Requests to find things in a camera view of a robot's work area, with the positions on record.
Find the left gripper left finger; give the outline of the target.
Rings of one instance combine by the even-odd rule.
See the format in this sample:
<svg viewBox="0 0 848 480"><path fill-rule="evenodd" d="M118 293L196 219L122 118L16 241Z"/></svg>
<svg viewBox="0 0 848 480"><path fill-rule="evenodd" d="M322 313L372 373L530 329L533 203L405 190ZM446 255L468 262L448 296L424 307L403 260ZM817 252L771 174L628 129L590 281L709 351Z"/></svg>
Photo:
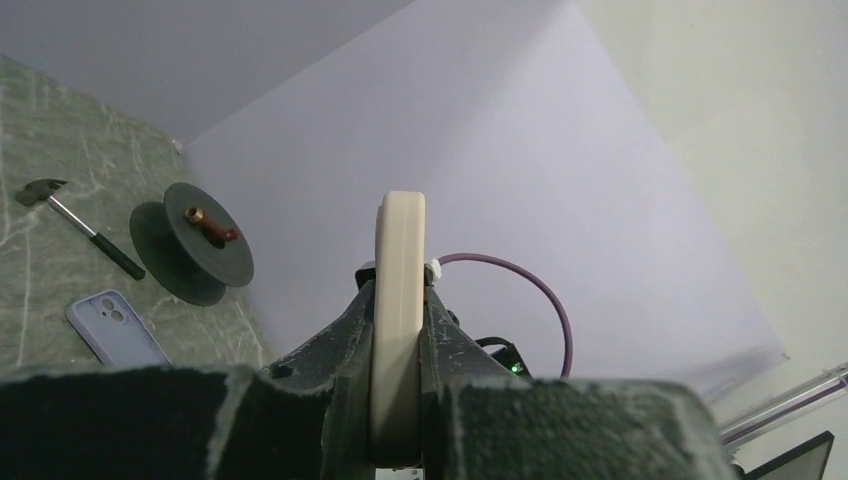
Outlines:
<svg viewBox="0 0 848 480"><path fill-rule="evenodd" d="M1 381L5 479L371 479L374 286L267 367L24 370Z"/></svg>

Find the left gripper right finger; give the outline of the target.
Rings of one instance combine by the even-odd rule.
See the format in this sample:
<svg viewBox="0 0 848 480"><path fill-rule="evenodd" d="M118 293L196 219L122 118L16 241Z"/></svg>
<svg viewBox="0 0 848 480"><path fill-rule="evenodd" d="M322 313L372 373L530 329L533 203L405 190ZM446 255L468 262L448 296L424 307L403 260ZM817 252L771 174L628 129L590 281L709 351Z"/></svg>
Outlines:
<svg viewBox="0 0 848 480"><path fill-rule="evenodd" d="M422 461L429 479L731 479L714 420L665 381L523 379L425 291Z"/></svg>

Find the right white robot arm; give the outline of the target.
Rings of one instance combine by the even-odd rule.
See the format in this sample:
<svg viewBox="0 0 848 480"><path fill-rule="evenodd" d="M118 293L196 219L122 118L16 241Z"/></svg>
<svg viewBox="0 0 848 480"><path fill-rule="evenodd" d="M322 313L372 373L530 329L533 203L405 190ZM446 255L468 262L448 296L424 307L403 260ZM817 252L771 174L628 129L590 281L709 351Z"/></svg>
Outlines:
<svg viewBox="0 0 848 480"><path fill-rule="evenodd" d="M475 342L482 349L496 347L496 350L489 351L488 355L512 374L522 378L532 377L514 343L497 336L482 337Z"/></svg>

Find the phone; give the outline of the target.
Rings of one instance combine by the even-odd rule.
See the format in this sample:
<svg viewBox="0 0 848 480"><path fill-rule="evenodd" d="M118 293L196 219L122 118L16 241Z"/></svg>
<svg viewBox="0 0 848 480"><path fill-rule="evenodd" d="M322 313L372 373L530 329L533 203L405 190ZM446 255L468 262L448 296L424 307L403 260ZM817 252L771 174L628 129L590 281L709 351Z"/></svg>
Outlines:
<svg viewBox="0 0 848 480"><path fill-rule="evenodd" d="M369 450L379 468L411 467L420 459L424 247L424 195L388 192L375 232L369 400Z"/></svg>
<svg viewBox="0 0 848 480"><path fill-rule="evenodd" d="M117 290L77 300L66 308L65 316L104 366L171 364L140 315Z"/></svg>

